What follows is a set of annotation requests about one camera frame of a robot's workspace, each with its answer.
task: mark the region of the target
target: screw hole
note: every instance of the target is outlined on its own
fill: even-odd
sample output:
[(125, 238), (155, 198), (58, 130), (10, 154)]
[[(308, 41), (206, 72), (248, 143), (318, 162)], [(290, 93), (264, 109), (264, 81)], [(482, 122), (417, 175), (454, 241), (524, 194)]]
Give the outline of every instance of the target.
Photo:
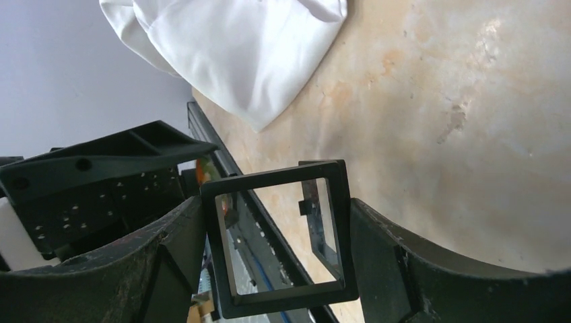
[(77, 170), (79, 170), (80, 172), (87, 172), (88, 170), (91, 169), (91, 167), (93, 167), (93, 165), (86, 158), (81, 158), (75, 163), (75, 168), (77, 168)]
[(16, 178), (12, 182), (12, 186), (17, 190), (25, 190), (30, 187), (30, 181), (25, 177)]

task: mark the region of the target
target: white wall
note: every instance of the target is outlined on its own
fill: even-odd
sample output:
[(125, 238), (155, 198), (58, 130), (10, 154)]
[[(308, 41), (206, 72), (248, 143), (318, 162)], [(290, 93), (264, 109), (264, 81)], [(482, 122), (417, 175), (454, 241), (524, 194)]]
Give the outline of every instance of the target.
[(97, 0), (0, 1), (0, 30), (0, 155), (158, 119), (186, 132), (190, 86), (124, 47)]

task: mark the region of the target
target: folded cloth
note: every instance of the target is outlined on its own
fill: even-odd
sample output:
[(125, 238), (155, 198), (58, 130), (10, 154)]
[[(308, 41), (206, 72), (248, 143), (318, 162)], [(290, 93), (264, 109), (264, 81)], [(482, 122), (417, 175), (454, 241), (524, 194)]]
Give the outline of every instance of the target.
[(346, 0), (100, 0), (121, 41), (255, 131), (309, 80)]

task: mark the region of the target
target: stained surface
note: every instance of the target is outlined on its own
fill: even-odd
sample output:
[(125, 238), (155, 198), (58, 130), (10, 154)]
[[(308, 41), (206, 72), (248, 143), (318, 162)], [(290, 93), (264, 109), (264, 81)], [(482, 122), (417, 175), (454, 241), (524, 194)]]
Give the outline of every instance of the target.
[[(567, 1), (350, 1), (292, 105), (262, 133), (195, 94), (244, 173), (343, 158), (351, 195), (461, 254), (571, 265)], [(260, 199), (315, 280), (286, 188)], [(358, 302), (333, 306), (362, 322)]]

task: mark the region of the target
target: black square frame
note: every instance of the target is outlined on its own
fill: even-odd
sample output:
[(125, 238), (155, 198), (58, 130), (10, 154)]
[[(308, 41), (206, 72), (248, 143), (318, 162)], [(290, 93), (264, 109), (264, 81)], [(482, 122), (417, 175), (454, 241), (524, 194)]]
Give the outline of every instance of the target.
[[(336, 281), (327, 283), (249, 295), (238, 294), (228, 240), (223, 234), (226, 232), (224, 218), (222, 213), (218, 212), (215, 202), (216, 196), (317, 178), (325, 178), (329, 183), (333, 224), (337, 233), (337, 253), (341, 261), (339, 264), (340, 277)], [(319, 161), (282, 170), (223, 178), (204, 183), (200, 187), (200, 194), (223, 317), (238, 318), (298, 308), (313, 308), (359, 298), (351, 255), (349, 236), (350, 195), (344, 161)]]

